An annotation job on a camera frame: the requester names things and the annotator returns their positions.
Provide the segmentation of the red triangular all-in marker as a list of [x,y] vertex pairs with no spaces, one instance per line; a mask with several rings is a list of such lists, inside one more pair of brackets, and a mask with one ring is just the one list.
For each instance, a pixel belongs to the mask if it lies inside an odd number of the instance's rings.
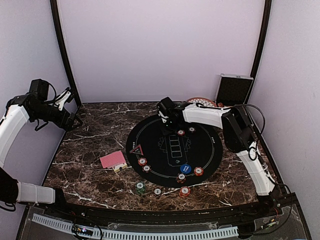
[[130,154],[141,155],[141,156],[144,155],[142,146],[140,144],[137,145],[135,148],[133,148],[129,153]]

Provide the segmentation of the red-backed playing card deck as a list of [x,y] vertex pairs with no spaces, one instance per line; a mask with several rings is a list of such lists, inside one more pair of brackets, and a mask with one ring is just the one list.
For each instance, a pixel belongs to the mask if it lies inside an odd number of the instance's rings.
[[107,154],[101,157],[99,160],[103,169],[114,168],[118,165],[126,163],[125,157],[121,151],[115,151],[113,153]]

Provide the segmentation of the red poker chip stack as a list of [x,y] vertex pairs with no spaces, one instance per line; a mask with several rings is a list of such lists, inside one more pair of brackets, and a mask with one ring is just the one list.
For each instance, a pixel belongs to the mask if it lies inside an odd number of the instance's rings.
[[190,195],[190,193],[191,193],[191,190],[188,186],[183,186],[179,190],[179,196],[182,198],[188,197]]

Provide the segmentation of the orange black poker chip stack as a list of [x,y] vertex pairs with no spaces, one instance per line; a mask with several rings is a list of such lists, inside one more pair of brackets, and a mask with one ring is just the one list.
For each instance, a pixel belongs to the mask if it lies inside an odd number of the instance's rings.
[[162,190],[161,190],[160,188],[155,188],[155,189],[153,190],[153,194],[154,194],[155,196],[160,196],[160,195],[162,194]]

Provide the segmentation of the green poker chip stack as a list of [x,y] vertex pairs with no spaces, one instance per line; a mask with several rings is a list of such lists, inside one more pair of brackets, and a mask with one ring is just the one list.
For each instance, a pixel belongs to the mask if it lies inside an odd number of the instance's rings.
[[139,195],[143,195],[146,192],[146,186],[143,182],[137,182],[135,185],[135,190]]

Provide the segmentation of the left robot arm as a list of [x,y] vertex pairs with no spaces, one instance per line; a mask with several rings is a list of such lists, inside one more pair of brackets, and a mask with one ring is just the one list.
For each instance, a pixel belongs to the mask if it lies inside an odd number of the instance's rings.
[[[52,87],[46,80],[34,79],[26,94],[15,96],[7,102],[0,120],[1,167],[5,165],[14,140],[27,122],[43,121],[43,125],[38,124],[35,131],[41,130],[48,123],[54,123],[67,132],[83,125],[75,113],[68,112],[64,107],[65,103],[74,98],[71,89],[66,88],[48,100],[49,89]],[[71,213],[62,189],[21,182],[12,178],[4,169],[0,170],[0,200],[8,206],[16,203],[51,205],[51,210],[60,218],[67,218]]]

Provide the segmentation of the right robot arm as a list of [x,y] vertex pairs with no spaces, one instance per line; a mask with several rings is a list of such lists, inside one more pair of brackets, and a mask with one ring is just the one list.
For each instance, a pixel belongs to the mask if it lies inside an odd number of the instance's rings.
[[167,132],[177,132],[184,124],[220,128],[225,146],[243,162],[257,195],[266,197],[274,192],[276,183],[261,156],[250,118],[241,105],[209,107],[191,102],[178,104],[166,97],[157,104],[157,110]]

